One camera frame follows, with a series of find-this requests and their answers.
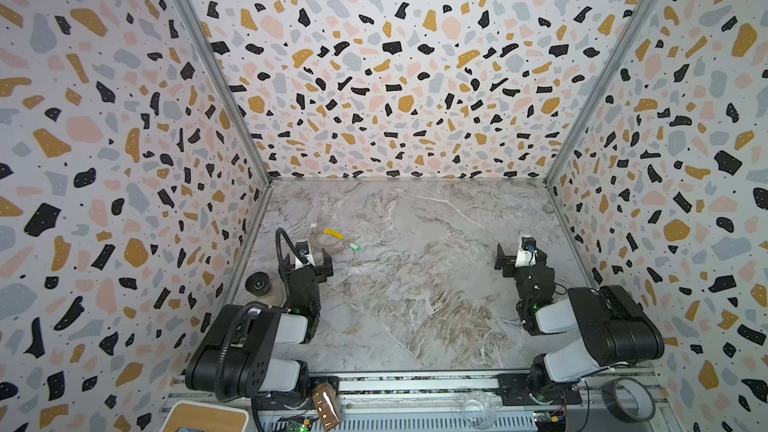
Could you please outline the metal key gauge with yellow handle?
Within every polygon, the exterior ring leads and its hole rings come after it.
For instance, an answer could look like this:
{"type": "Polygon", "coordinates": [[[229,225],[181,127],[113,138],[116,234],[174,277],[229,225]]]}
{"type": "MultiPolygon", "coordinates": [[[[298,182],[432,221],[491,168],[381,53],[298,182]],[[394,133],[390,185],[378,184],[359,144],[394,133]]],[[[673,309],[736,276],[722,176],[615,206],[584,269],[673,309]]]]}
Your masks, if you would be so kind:
{"type": "Polygon", "coordinates": [[[318,222],[312,222],[309,229],[309,243],[313,249],[325,250],[330,255],[342,254],[347,249],[345,237],[318,222]]]}

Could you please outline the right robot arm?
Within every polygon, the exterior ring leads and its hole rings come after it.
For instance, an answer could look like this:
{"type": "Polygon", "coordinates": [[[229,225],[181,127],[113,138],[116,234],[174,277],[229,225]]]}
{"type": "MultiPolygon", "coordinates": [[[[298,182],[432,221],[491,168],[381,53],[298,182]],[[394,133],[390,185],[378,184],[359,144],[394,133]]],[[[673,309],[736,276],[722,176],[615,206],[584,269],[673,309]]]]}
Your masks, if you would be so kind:
{"type": "Polygon", "coordinates": [[[498,246],[494,268],[514,281],[516,312],[526,332],[578,333],[568,345],[533,359],[524,388],[534,402],[566,399],[585,377],[663,356],[665,343],[658,327],[623,287],[584,286],[559,292],[555,270],[533,237],[522,237],[512,255],[498,246]]]}

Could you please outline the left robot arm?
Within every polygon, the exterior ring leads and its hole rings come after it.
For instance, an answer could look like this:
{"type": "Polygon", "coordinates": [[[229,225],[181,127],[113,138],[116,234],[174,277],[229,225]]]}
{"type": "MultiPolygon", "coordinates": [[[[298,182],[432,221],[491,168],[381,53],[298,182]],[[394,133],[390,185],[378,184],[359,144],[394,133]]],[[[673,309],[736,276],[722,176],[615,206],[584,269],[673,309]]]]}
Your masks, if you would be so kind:
{"type": "Polygon", "coordinates": [[[273,350],[312,340],[319,285],[333,276],[332,257],[323,252],[319,264],[312,255],[285,257],[281,266],[282,293],[268,274],[256,272],[245,281],[255,300],[222,308],[186,367],[188,389],[212,393],[221,403],[249,399],[259,410],[298,409],[309,400],[306,362],[277,358],[273,350]]]}

